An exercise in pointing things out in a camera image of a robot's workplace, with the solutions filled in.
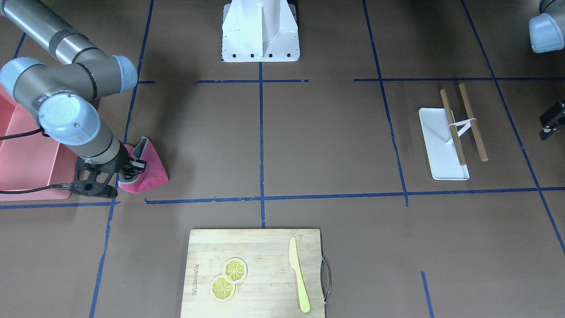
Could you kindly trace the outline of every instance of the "pink towel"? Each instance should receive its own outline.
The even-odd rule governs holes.
[[[125,145],[125,148],[132,158],[144,160],[147,162],[147,165],[145,166],[144,173],[128,181],[118,181],[120,188],[129,193],[140,194],[169,181],[161,159],[159,159],[157,151],[149,138],[142,136],[140,143],[135,148],[130,145]]]

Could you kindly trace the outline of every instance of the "pink container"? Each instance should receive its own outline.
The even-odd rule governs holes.
[[[37,129],[31,115],[0,85],[0,136]],[[0,190],[17,191],[72,183],[76,155],[41,134],[0,141]],[[66,199],[68,190],[48,189],[30,194],[0,194],[0,201]]]

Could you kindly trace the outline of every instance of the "blue tape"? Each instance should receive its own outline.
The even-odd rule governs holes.
[[[383,192],[366,194],[312,194],[312,195],[278,195],[266,196],[265,200],[303,200],[303,199],[342,199],[347,197],[382,197],[382,196],[404,196],[404,192]]]
[[[119,204],[119,202],[83,202],[83,203],[44,203],[44,204],[14,204],[0,205],[0,210],[11,209],[35,209],[35,208],[76,208],[76,207],[109,207]]]
[[[392,119],[390,118],[390,111],[388,107],[388,102],[386,100],[385,86],[383,83],[383,75],[381,74],[381,67],[379,65],[379,56],[377,55],[377,48],[375,46],[375,40],[373,38],[373,31],[371,29],[371,21],[369,20],[369,12],[367,10],[367,3],[363,0],[363,8],[365,10],[365,19],[367,20],[367,28],[369,30],[369,37],[371,38],[371,46],[373,47],[373,55],[375,57],[375,66],[377,67],[377,74],[379,75],[379,83],[381,86],[381,93],[383,94],[383,102],[385,104],[386,118],[390,126],[390,137],[392,139],[392,144],[394,146],[394,152],[396,153],[396,160],[398,163],[398,174],[400,175],[400,181],[402,183],[402,190],[404,191],[404,200],[406,201],[406,206],[408,206],[408,194],[406,191],[406,182],[404,181],[404,174],[402,173],[402,164],[400,163],[400,155],[398,154],[398,147],[396,145],[396,138],[394,137],[394,128],[392,125]]]
[[[266,227],[265,215],[265,162],[264,162],[264,135],[263,135],[263,63],[259,62],[259,136],[260,136],[260,149],[261,149],[261,228]]]
[[[258,83],[259,80],[197,80],[196,84],[215,84],[215,83]]]
[[[178,199],[178,200],[148,200],[146,204],[182,204],[182,203],[209,203],[209,202],[238,202],[238,201],[260,201],[260,196],[247,197],[211,197],[207,199]]]
[[[434,318],[432,299],[429,296],[429,290],[428,290],[428,280],[426,279],[425,273],[423,271],[420,272],[420,274],[422,275],[422,283],[424,284],[425,299],[426,302],[428,303],[429,318]]]
[[[98,274],[96,275],[96,284],[94,285],[94,294],[92,295],[92,304],[90,305],[90,315],[89,318],[94,318],[94,312],[96,311],[96,302],[98,301],[98,292],[100,291],[100,282],[102,280],[102,271],[104,269],[104,261],[106,260],[106,251],[108,250],[108,241],[110,240],[110,222],[114,216],[115,204],[110,206],[110,211],[108,212],[108,222],[106,223],[106,235],[104,238],[104,251],[102,252],[102,257],[100,258],[100,263],[98,263]]]
[[[222,84],[222,83],[300,83],[301,79],[280,79],[280,80],[197,80],[196,84]]]
[[[141,52],[140,52],[140,60],[137,62],[137,77],[139,77],[141,73],[141,66],[143,65],[143,57],[145,55],[145,46],[147,45],[147,37],[149,35],[149,26],[151,25],[151,16],[153,14],[153,3],[155,0],[151,0],[151,4],[149,4],[149,14],[147,15],[147,23],[145,24],[145,33],[143,36],[143,43],[141,44]],[[128,120],[125,123],[125,131],[124,131],[124,139],[123,143],[128,142],[128,131],[129,131],[129,123],[132,120],[132,113],[133,113],[133,105],[136,102],[136,94],[137,94],[137,86],[133,88],[132,93],[132,100],[129,103],[129,112],[128,112]]]
[[[507,188],[507,189],[481,189],[481,190],[445,190],[445,191],[412,191],[408,195],[445,195],[445,194],[487,194],[505,192],[533,192],[537,188]]]
[[[493,80],[507,80],[507,81],[517,81],[517,80],[530,80],[530,81],[544,81],[544,80],[556,80],[561,81],[565,78],[383,78],[383,79],[353,79],[353,81],[493,81]]]
[[[524,148],[524,144],[522,143],[522,139],[520,138],[520,134],[518,133],[518,129],[516,128],[514,120],[512,119],[512,115],[510,114],[510,110],[508,109],[508,105],[506,104],[506,100],[504,98],[504,95],[502,94],[502,90],[500,89],[500,85],[498,84],[498,80],[497,80],[497,78],[494,74],[494,70],[492,68],[492,65],[490,64],[489,58],[486,56],[485,48],[483,47],[483,43],[481,42],[479,34],[477,33],[477,29],[475,28],[475,24],[473,23],[473,19],[471,18],[471,14],[469,13],[467,5],[465,4],[465,0],[461,0],[461,4],[463,5],[463,9],[465,10],[465,14],[467,15],[467,19],[469,19],[469,23],[471,24],[471,28],[473,29],[473,33],[475,34],[477,42],[479,43],[479,47],[481,48],[481,52],[483,53],[483,56],[485,58],[486,65],[488,66],[488,68],[490,70],[492,78],[495,80],[494,83],[495,83],[496,88],[498,90],[498,94],[500,95],[500,99],[502,101],[502,105],[504,106],[504,110],[506,111],[506,115],[508,116],[508,119],[510,121],[510,125],[512,125],[512,130],[514,130],[514,135],[516,135],[516,139],[518,140],[518,144],[520,145],[520,149],[522,150],[522,154],[524,155],[524,159],[526,160],[526,163],[528,164],[528,169],[529,169],[530,173],[532,174],[532,178],[534,180],[534,183],[536,184],[537,191],[540,194],[541,201],[544,204],[544,208],[545,208],[545,211],[547,213],[547,216],[549,217],[551,225],[553,226],[553,230],[555,231],[555,235],[557,236],[557,240],[559,241],[559,244],[561,245],[561,250],[563,251],[563,254],[565,254],[565,244],[563,244],[563,239],[561,237],[561,234],[559,233],[559,229],[557,228],[557,225],[555,224],[555,221],[553,220],[553,215],[551,214],[549,206],[547,205],[547,202],[546,202],[545,197],[544,197],[544,193],[543,193],[543,191],[540,187],[540,184],[537,180],[536,174],[533,171],[532,164],[530,163],[530,160],[528,158],[528,154],[526,153],[526,150]]]
[[[565,191],[565,187],[541,188],[543,191]],[[444,191],[410,191],[406,192],[409,196],[420,195],[457,195],[457,194],[489,194],[489,193],[508,193],[508,192],[536,192],[537,188],[500,188],[500,189],[479,189],[479,190],[444,190]],[[276,200],[310,200],[310,199],[344,199],[356,197],[386,197],[404,196],[404,192],[375,192],[360,194],[312,194],[312,195],[275,195],[265,196],[265,201]],[[145,200],[146,204],[183,204],[183,203],[210,203],[210,202],[238,202],[238,201],[261,201],[261,196],[247,197],[222,197],[205,199],[177,199],[177,200]]]

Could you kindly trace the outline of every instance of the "wooden dowel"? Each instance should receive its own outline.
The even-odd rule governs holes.
[[[471,108],[471,102],[469,101],[469,95],[467,94],[467,88],[464,83],[459,85],[459,90],[461,91],[461,97],[463,98],[463,104],[465,105],[465,111],[467,112],[467,118],[475,118],[475,113]],[[471,130],[473,131],[473,136],[475,137],[475,143],[477,144],[477,150],[479,150],[479,156],[481,156],[481,161],[488,161],[489,157],[486,155],[485,144],[483,143],[483,137],[479,131],[479,124],[475,118],[471,121]]]
[[[459,159],[459,164],[464,166],[465,155],[463,154],[463,147],[461,146],[461,139],[457,134],[457,127],[453,125],[455,120],[453,119],[453,114],[451,113],[451,107],[449,106],[449,100],[447,100],[447,94],[445,89],[440,91],[441,101],[444,103],[445,115],[447,116],[447,123],[449,124],[449,131],[451,132],[451,137],[453,138],[453,144],[455,145],[455,151],[457,152],[457,159]]]

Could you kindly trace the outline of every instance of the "plastic knife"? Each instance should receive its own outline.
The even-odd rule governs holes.
[[[288,245],[288,259],[290,267],[294,269],[296,274],[296,285],[298,285],[298,301],[300,302],[300,310],[304,313],[310,311],[310,300],[308,293],[306,293],[306,286],[302,278],[302,271],[300,270],[300,261],[298,261],[298,250],[296,247],[296,237],[290,237],[290,244]]]

